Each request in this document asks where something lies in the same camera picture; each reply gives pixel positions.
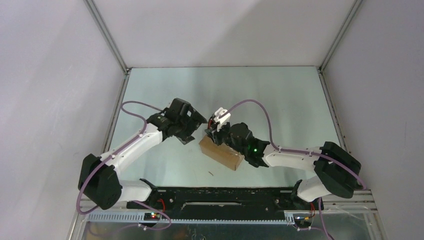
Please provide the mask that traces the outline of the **brown cardboard express box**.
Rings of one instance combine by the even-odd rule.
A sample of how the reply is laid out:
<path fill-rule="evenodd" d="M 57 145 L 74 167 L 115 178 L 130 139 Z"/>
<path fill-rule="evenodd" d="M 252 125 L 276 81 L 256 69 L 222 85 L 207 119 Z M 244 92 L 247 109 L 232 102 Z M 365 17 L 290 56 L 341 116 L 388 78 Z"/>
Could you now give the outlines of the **brown cardboard express box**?
<path fill-rule="evenodd" d="M 232 171 L 236 171 L 245 158 L 241 153 L 238 153 L 224 143 L 216 145 L 206 135 L 199 142 L 199 146 L 204 155 Z"/>

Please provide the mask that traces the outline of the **red black utility knife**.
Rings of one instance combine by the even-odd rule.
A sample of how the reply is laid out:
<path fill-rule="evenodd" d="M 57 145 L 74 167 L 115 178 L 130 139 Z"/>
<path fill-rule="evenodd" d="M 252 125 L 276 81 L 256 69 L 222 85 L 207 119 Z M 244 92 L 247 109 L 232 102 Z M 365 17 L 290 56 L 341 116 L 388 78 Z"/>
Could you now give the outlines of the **red black utility knife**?
<path fill-rule="evenodd" d="M 213 122 L 214 122 L 213 119 L 210 118 L 209 121 L 208 121 L 208 124 L 207 124 L 207 129 L 211 128 L 211 125 L 213 124 Z"/>

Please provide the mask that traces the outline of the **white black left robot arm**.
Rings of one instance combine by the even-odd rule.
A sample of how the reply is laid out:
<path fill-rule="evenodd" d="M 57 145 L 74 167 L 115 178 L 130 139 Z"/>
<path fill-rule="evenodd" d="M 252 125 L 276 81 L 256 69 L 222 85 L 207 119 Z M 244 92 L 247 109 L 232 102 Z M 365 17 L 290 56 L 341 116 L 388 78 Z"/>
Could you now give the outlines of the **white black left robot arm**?
<path fill-rule="evenodd" d="M 155 186 L 147 180 L 122 180 L 123 172 L 151 148 L 170 137 L 186 145 L 193 141 L 193 133 L 207 119 L 189 102 L 174 98 L 164 109 L 142 118 L 143 127 L 117 148 L 101 155 L 90 153 L 82 162 L 77 188 L 76 210 L 82 211 L 82 196 L 88 197 L 96 208 L 108 210 L 118 202 L 140 202 L 153 208 L 158 202 Z"/>

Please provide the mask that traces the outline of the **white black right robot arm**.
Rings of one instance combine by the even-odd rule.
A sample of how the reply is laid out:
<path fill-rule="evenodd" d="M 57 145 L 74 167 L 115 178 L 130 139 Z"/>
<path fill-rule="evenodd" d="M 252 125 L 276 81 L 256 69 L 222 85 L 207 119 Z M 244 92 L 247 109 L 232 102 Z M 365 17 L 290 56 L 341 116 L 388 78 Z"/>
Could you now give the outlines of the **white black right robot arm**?
<path fill-rule="evenodd" d="M 336 143 L 326 141 L 323 146 L 298 149 L 275 149 L 270 141 L 254 137 L 242 122 L 223 126 L 212 123 L 206 135 L 217 145 L 225 145 L 244 157 L 255 168 L 286 167 L 314 172 L 309 179 L 298 180 L 291 194 L 291 204 L 297 209 L 327 195 L 350 199 L 359 188 L 357 176 L 361 164 Z"/>

